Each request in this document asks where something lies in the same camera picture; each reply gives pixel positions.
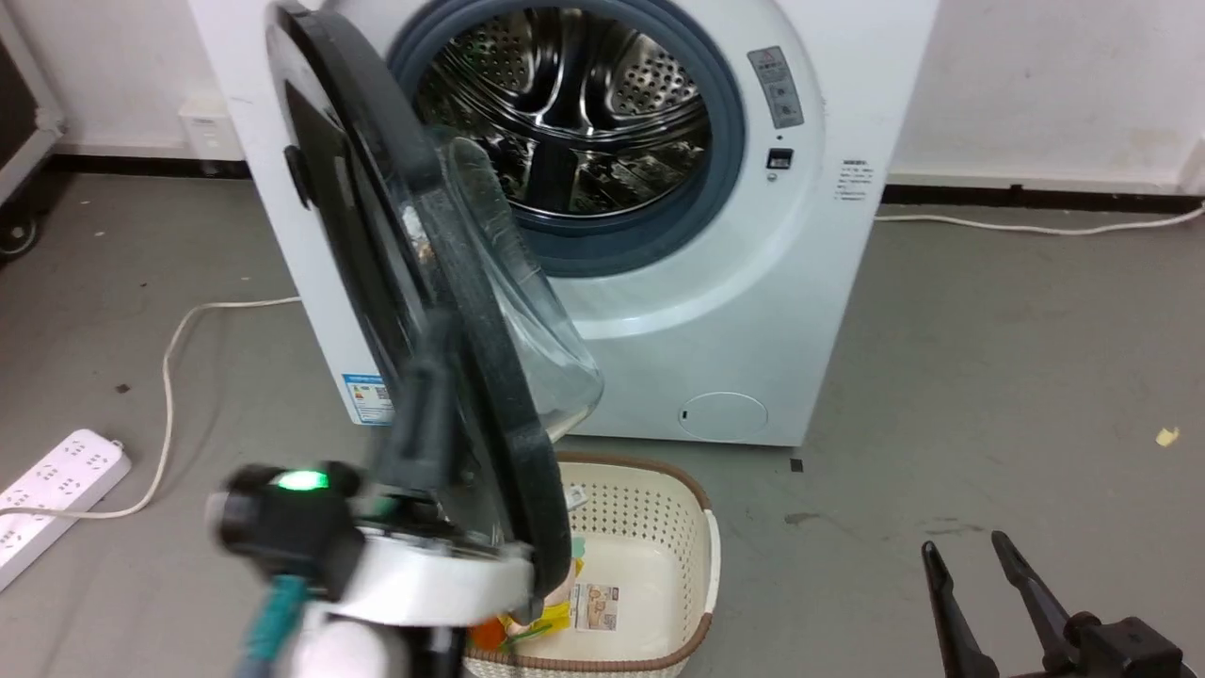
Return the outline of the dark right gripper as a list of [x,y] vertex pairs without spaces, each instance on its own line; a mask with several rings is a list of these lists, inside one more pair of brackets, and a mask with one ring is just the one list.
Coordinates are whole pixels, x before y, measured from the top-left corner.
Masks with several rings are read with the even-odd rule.
[[[1070,617],[1005,532],[994,529],[991,546],[1042,647],[1044,670],[1028,677],[1197,677],[1178,644],[1147,621],[1131,615],[1103,623],[1089,612]],[[922,564],[945,676],[1000,677],[970,631],[953,592],[953,577],[933,541],[922,546]]]

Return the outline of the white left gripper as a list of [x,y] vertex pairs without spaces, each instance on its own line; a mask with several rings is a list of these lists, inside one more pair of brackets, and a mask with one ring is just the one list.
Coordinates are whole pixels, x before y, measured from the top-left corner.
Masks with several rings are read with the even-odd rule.
[[463,479],[455,369],[459,322],[430,316],[404,361],[394,415],[375,456],[384,497],[352,509],[364,548],[327,614],[386,627],[471,627],[531,597],[528,546],[463,529],[435,499]]

